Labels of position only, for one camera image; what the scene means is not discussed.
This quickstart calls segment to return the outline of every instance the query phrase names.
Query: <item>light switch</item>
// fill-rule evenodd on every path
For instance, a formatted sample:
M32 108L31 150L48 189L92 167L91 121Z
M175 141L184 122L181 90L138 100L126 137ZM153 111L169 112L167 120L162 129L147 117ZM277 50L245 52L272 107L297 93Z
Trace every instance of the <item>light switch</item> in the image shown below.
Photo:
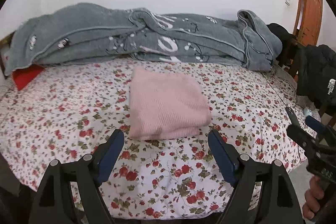
M290 4L291 4L291 0L286 0L285 3L286 3L288 6L290 6Z

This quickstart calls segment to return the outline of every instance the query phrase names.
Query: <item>floral bedsheet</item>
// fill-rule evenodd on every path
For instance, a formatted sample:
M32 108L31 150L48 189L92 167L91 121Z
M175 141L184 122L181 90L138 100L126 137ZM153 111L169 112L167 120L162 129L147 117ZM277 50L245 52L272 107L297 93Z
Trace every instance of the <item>floral bedsheet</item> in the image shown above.
M78 160L104 143L114 129L128 133L129 83L135 66L195 77L208 97L212 121L199 135L173 140L136 141L127 137L109 181L100 187L113 217L125 219L201 218L223 211L230 185L209 151L207 133L223 139L253 159L279 159L290 171L303 159L285 134L295 82L269 73L218 64L155 63L129 58L46 68L22 91L0 103L0 152L19 180L37 190L52 159ZM82 209L76 183L73 200ZM258 199L256 185L251 206Z

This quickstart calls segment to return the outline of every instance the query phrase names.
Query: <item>folded pink cloth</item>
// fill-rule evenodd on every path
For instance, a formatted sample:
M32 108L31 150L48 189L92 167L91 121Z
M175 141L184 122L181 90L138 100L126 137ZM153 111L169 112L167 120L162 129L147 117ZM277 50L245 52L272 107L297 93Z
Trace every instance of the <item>folded pink cloth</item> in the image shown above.
M182 73L133 70L130 85L131 128L137 140L193 136L211 121L207 98L197 81Z

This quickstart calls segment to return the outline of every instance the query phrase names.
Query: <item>crumpled gray comforter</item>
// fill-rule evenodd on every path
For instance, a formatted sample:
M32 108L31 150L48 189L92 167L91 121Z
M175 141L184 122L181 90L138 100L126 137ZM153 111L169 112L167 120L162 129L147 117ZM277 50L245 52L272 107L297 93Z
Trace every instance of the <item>crumpled gray comforter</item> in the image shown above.
M281 41L252 11L238 20L196 14L157 15L81 3L32 18L15 32L5 74L32 63L83 64L121 55L163 62L212 62L268 71Z

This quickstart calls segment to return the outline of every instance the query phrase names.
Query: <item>pillow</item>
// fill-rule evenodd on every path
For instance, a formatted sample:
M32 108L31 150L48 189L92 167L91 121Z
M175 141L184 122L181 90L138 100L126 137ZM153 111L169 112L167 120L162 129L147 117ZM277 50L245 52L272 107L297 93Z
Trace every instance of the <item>pillow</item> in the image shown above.
M31 65L26 69L18 69L13 72L13 80L18 90L22 90L28 83L33 80L40 72L43 71L43 67L38 65Z

